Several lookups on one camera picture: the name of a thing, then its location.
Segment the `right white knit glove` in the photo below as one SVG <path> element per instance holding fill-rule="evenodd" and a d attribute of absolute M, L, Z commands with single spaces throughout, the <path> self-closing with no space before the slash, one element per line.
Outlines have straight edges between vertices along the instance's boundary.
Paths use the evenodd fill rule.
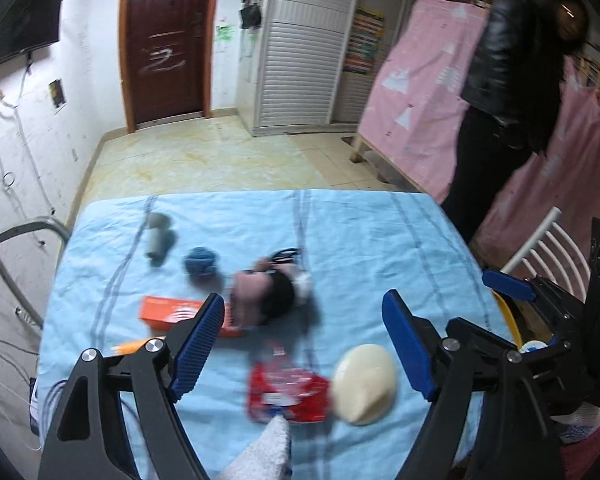
<path fill-rule="evenodd" d="M 550 419 L 555 423 L 562 443 L 575 444 L 591 437 L 600 428 L 600 408 L 583 403 L 571 414 L 552 416 Z"/>

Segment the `left white knit glove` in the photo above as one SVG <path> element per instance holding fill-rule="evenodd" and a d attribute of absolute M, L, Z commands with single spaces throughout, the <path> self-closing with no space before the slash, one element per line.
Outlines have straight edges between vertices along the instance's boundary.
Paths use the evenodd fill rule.
<path fill-rule="evenodd" d="M 284 480 L 292 476 L 290 426 L 274 416 L 260 437 L 248 445 L 216 478 L 221 480 Z"/>

